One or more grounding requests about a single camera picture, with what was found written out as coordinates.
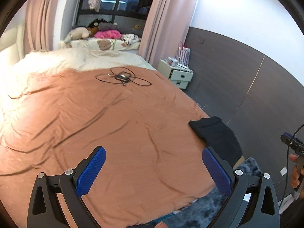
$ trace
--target window frame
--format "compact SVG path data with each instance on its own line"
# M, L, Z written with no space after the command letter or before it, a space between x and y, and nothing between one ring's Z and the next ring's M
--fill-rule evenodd
M115 21L115 16L124 16L124 17L130 17L130 18L136 18L136 19L141 19L141 20L146 20L148 14L139 14L135 12L127 12L123 10L117 10L119 6L120 0L116 0L115 7L113 10L108 10L108 9L100 9L99 12L96 12L93 9L82 9L82 4L84 0L80 0L79 5L78 5L78 10L77 10L77 15L76 15L76 24L78 23L79 16L80 15L88 15L88 14L96 14L96 15L111 15L112 20L111 23L113 24Z

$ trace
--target pink curtain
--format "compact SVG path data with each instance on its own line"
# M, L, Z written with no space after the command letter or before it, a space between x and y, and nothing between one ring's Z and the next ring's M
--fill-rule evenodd
M138 54L153 67L159 60L175 56L184 42L197 0L153 0Z
M52 50L58 0L28 0L25 15L24 49Z

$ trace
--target orange blanket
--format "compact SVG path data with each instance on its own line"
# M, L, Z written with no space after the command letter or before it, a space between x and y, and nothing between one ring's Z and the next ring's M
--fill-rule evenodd
M103 228L147 223L213 188L205 145L188 126L207 115L158 72L129 68L153 85L107 84L94 78L107 69L68 69L32 74L23 93L9 99L0 131L0 199L20 228L37 174L75 168L97 145L107 159L83 200Z

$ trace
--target black cable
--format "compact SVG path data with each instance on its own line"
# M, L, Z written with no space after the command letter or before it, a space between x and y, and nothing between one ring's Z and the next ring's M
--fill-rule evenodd
M295 133L293 134L293 136L292 136L291 139L289 140L289 143L292 141L292 139L295 137L295 135L297 134L297 132L299 132L299 130L300 130L302 127L304 127L304 123L295 131ZM288 147L287 147L287 161L286 161L286 169L287 169L287 172L286 172L285 189L284 189L283 198L282 198L282 200L281 200L279 209L281 208L281 206L282 206L282 204L283 204L283 201L284 201L284 198L285 198L285 194L286 194L287 185L288 185L288 165L289 165L289 145L288 145Z
M122 71L120 72L119 74L116 74L112 71L113 68L110 69L110 72L111 74L98 74L95 76L95 79L99 80L99 81L102 81L102 82L105 82L105 83L109 83L109 84L118 84L118 85L124 85L126 86L127 83L129 82L133 82L134 84L138 85L138 86L141 86L141 87L148 87L148 86L151 86L152 83L145 80L145 79L142 79L142 78L139 78L137 77L133 71L131 71L130 69L126 68L126 67L116 67L116 68L123 68L123 69L126 69L128 71L130 71L131 73L128 73L128 72L125 72L125 71ZM117 82L111 82L111 81L104 81L104 80L101 80L99 79L98 77L100 76L103 76L103 75L108 75L110 77L113 77L115 80L117 81L120 81L120 83L117 83ZM145 81L147 82L147 85L142 85L142 84L138 84L135 82L136 79L139 79L139 80L142 80L142 81Z

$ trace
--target headboard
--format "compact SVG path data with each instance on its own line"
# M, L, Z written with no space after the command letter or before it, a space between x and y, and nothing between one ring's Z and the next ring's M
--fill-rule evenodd
M11 68L24 58L24 28L21 23L7 31L0 38L0 62L1 65Z

